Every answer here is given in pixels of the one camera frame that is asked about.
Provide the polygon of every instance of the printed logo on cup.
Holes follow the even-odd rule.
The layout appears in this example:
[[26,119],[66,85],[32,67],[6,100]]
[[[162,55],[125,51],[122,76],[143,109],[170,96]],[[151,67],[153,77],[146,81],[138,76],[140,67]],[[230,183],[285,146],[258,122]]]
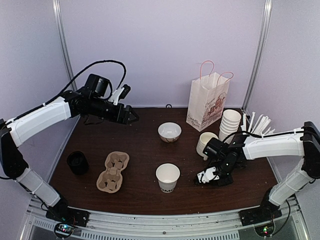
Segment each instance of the printed logo on cup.
[[172,188],[170,190],[165,190],[162,187],[160,187],[160,189],[161,189],[162,192],[165,192],[165,193],[171,193],[174,190],[174,188]]

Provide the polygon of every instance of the black cup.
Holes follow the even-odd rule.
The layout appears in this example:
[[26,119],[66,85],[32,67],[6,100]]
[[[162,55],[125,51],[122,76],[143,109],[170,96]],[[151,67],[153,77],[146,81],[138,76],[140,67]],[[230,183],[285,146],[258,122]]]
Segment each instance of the black cup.
[[81,151],[75,151],[71,153],[66,162],[75,175],[83,175],[89,169],[87,159]]

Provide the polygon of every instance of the white paper bowl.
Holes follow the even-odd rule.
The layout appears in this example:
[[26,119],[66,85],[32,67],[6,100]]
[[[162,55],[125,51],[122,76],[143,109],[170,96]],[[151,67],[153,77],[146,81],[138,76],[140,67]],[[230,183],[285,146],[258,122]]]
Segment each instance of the white paper bowl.
[[166,143],[174,143],[177,141],[181,132],[181,127],[174,122],[165,122],[158,128],[160,138]]

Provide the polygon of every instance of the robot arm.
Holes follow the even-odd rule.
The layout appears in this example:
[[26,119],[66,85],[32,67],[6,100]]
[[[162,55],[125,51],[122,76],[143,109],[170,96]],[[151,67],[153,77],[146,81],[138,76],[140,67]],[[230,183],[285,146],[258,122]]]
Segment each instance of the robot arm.
[[65,91],[50,104],[20,118],[0,120],[0,163],[4,173],[41,199],[60,219],[68,218],[68,202],[29,167],[18,147],[42,130],[78,115],[94,115],[120,124],[137,121],[139,116],[131,106],[118,103],[126,97],[130,87],[124,85],[110,98],[102,99],[108,84],[106,78],[90,74],[79,90]]
[[203,150],[209,158],[216,158],[208,168],[198,173],[196,182],[217,183],[224,186],[233,182],[235,166],[244,166],[246,160],[275,156],[302,156],[298,165],[285,179],[268,189],[257,208],[240,211],[243,226],[257,224],[280,217],[279,207],[306,184],[320,178],[320,132],[312,122],[292,132],[256,138],[235,136],[231,144],[212,138]]

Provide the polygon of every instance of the black cable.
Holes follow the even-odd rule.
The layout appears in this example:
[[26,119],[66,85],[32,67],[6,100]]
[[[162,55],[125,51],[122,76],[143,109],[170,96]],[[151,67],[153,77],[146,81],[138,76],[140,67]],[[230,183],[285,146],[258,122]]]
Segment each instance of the black cable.
[[11,179],[13,179],[13,178],[0,176],[0,179],[2,179],[2,180],[11,180]]
[[290,214],[291,214],[291,207],[290,207],[290,204],[289,204],[288,200],[285,200],[285,201],[286,201],[286,203],[288,204],[288,207],[289,207],[288,216],[286,217],[286,219],[285,219],[285,221],[284,221],[283,225],[279,228],[279,230],[278,230],[278,231],[276,231],[275,233],[273,233],[273,234],[271,235],[271,237],[273,237],[274,235],[278,234],[278,233],[279,233],[279,232],[284,228],[284,226],[287,224],[287,222],[288,222],[288,220],[289,220],[289,218],[290,218]]
[[233,132],[233,133],[229,134],[228,136],[226,136],[226,138],[222,142],[225,143],[228,138],[230,138],[236,134],[247,134],[247,135],[250,135],[250,136],[258,138],[258,139],[271,138],[271,137],[277,137],[277,136],[288,135],[288,134],[311,134],[320,142],[320,136],[318,136],[316,133],[314,133],[312,131],[295,131],[295,132],[294,131],[285,131],[285,132],[279,132],[279,133],[275,133],[275,134],[271,134],[271,135],[264,135],[264,136],[261,136],[258,134],[253,134],[248,131],[236,131],[236,132]]
[[[123,76],[121,78],[121,81],[117,87],[117,89],[121,86],[122,82],[124,81],[125,77],[126,77],[126,74],[127,74],[127,69],[126,69],[126,66],[120,62],[120,61],[116,61],[116,60],[100,60],[100,61],[95,61],[91,64],[89,64],[88,66],[86,66],[84,69],[82,69],[80,72],[78,72],[71,80],[70,82],[68,82],[65,87],[57,94],[55,95],[53,98],[51,98],[49,101],[45,102],[44,105],[48,105],[50,104],[51,102],[53,102],[57,97],[60,96],[60,94],[62,94],[75,80],[77,77],[79,77],[84,71],[86,71],[87,69],[91,68],[93,65],[96,65],[96,64],[103,64],[103,63],[115,63],[115,64],[119,64],[123,67]],[[43,104],[42,105],[39,105],[39,106],[36,106],[34,107],[33,109],[29,110],[29,111],[26,111],[24,112],[23,114],[17,116],[13,121],[15,120],[18,120],[26,115],[28,115],[29,113],[32,113],[33,111],[35,110],[38,110],[40,108],[42,108],[44,106]]]
[[[40,207],[41,207],[41,209],[42,209],[43,211],[45,211],[45,212],[48,212],[48,211],[49,211],[53,216],[55,216],[58,220],[61,221],[61,222],[58,222],[58,223],[54,226],[54,229],[53,229],[53,232],[54,232],[55,236],[58,237],[58,238],[61,238],[60,236],[57,235],[56,230],[59,229],[59,225],[61,225],[61,224],[64,224],[64,225],[69,225],[69,224],[67,223],[66,220],[62,220],[60,217],[56,216],[56,215],[50,210],[50,208],[47,206],[47,204],[46,204],[42,199],[40,199],[40,201],[42,202],[42,204],[41,204]],[[73,227],[73,231],[72,231],[71,233],[69,233],[68,235],[64,236],[64,237],[63,237],[64,239],[69,238],[69,237],[74,233],[74,230],[75,230],[75,228],[76,228],[76,219],[75,219],[75,217],[73,217],[73,219],[74,219],[74,221],[73,221],[73,226],[72,226],[72,227]]]
[[102,124],[105,121],[104,118],[101,119],[101,121],[97,121],[97,122],[88,122],[88,120],[89,120],[89,115],[86,115],[86,119],[84,120],[83,124],[86,126],[87,125],[98,125],[98,124]]
[[66,223],[66,222],[67,222],[67,220],[63,220],[61,217],[58,217],[53,211],[51,211],[51,209],[49,208],[49,206],[48,206],[41,198],[39,198],[38,196],[37,196],[37,198],[42,202],[42,204],[41,204],[41,209],[42,209],[42,210],[44,210],[44,209],[42,208],[42,206],[45,206],[47,210],[44,210],[44,211],[46,211],[46,212],[49,211],[54,217],[56,217],[58,220],[60,220],[60,221],[63,222],[63,223]]

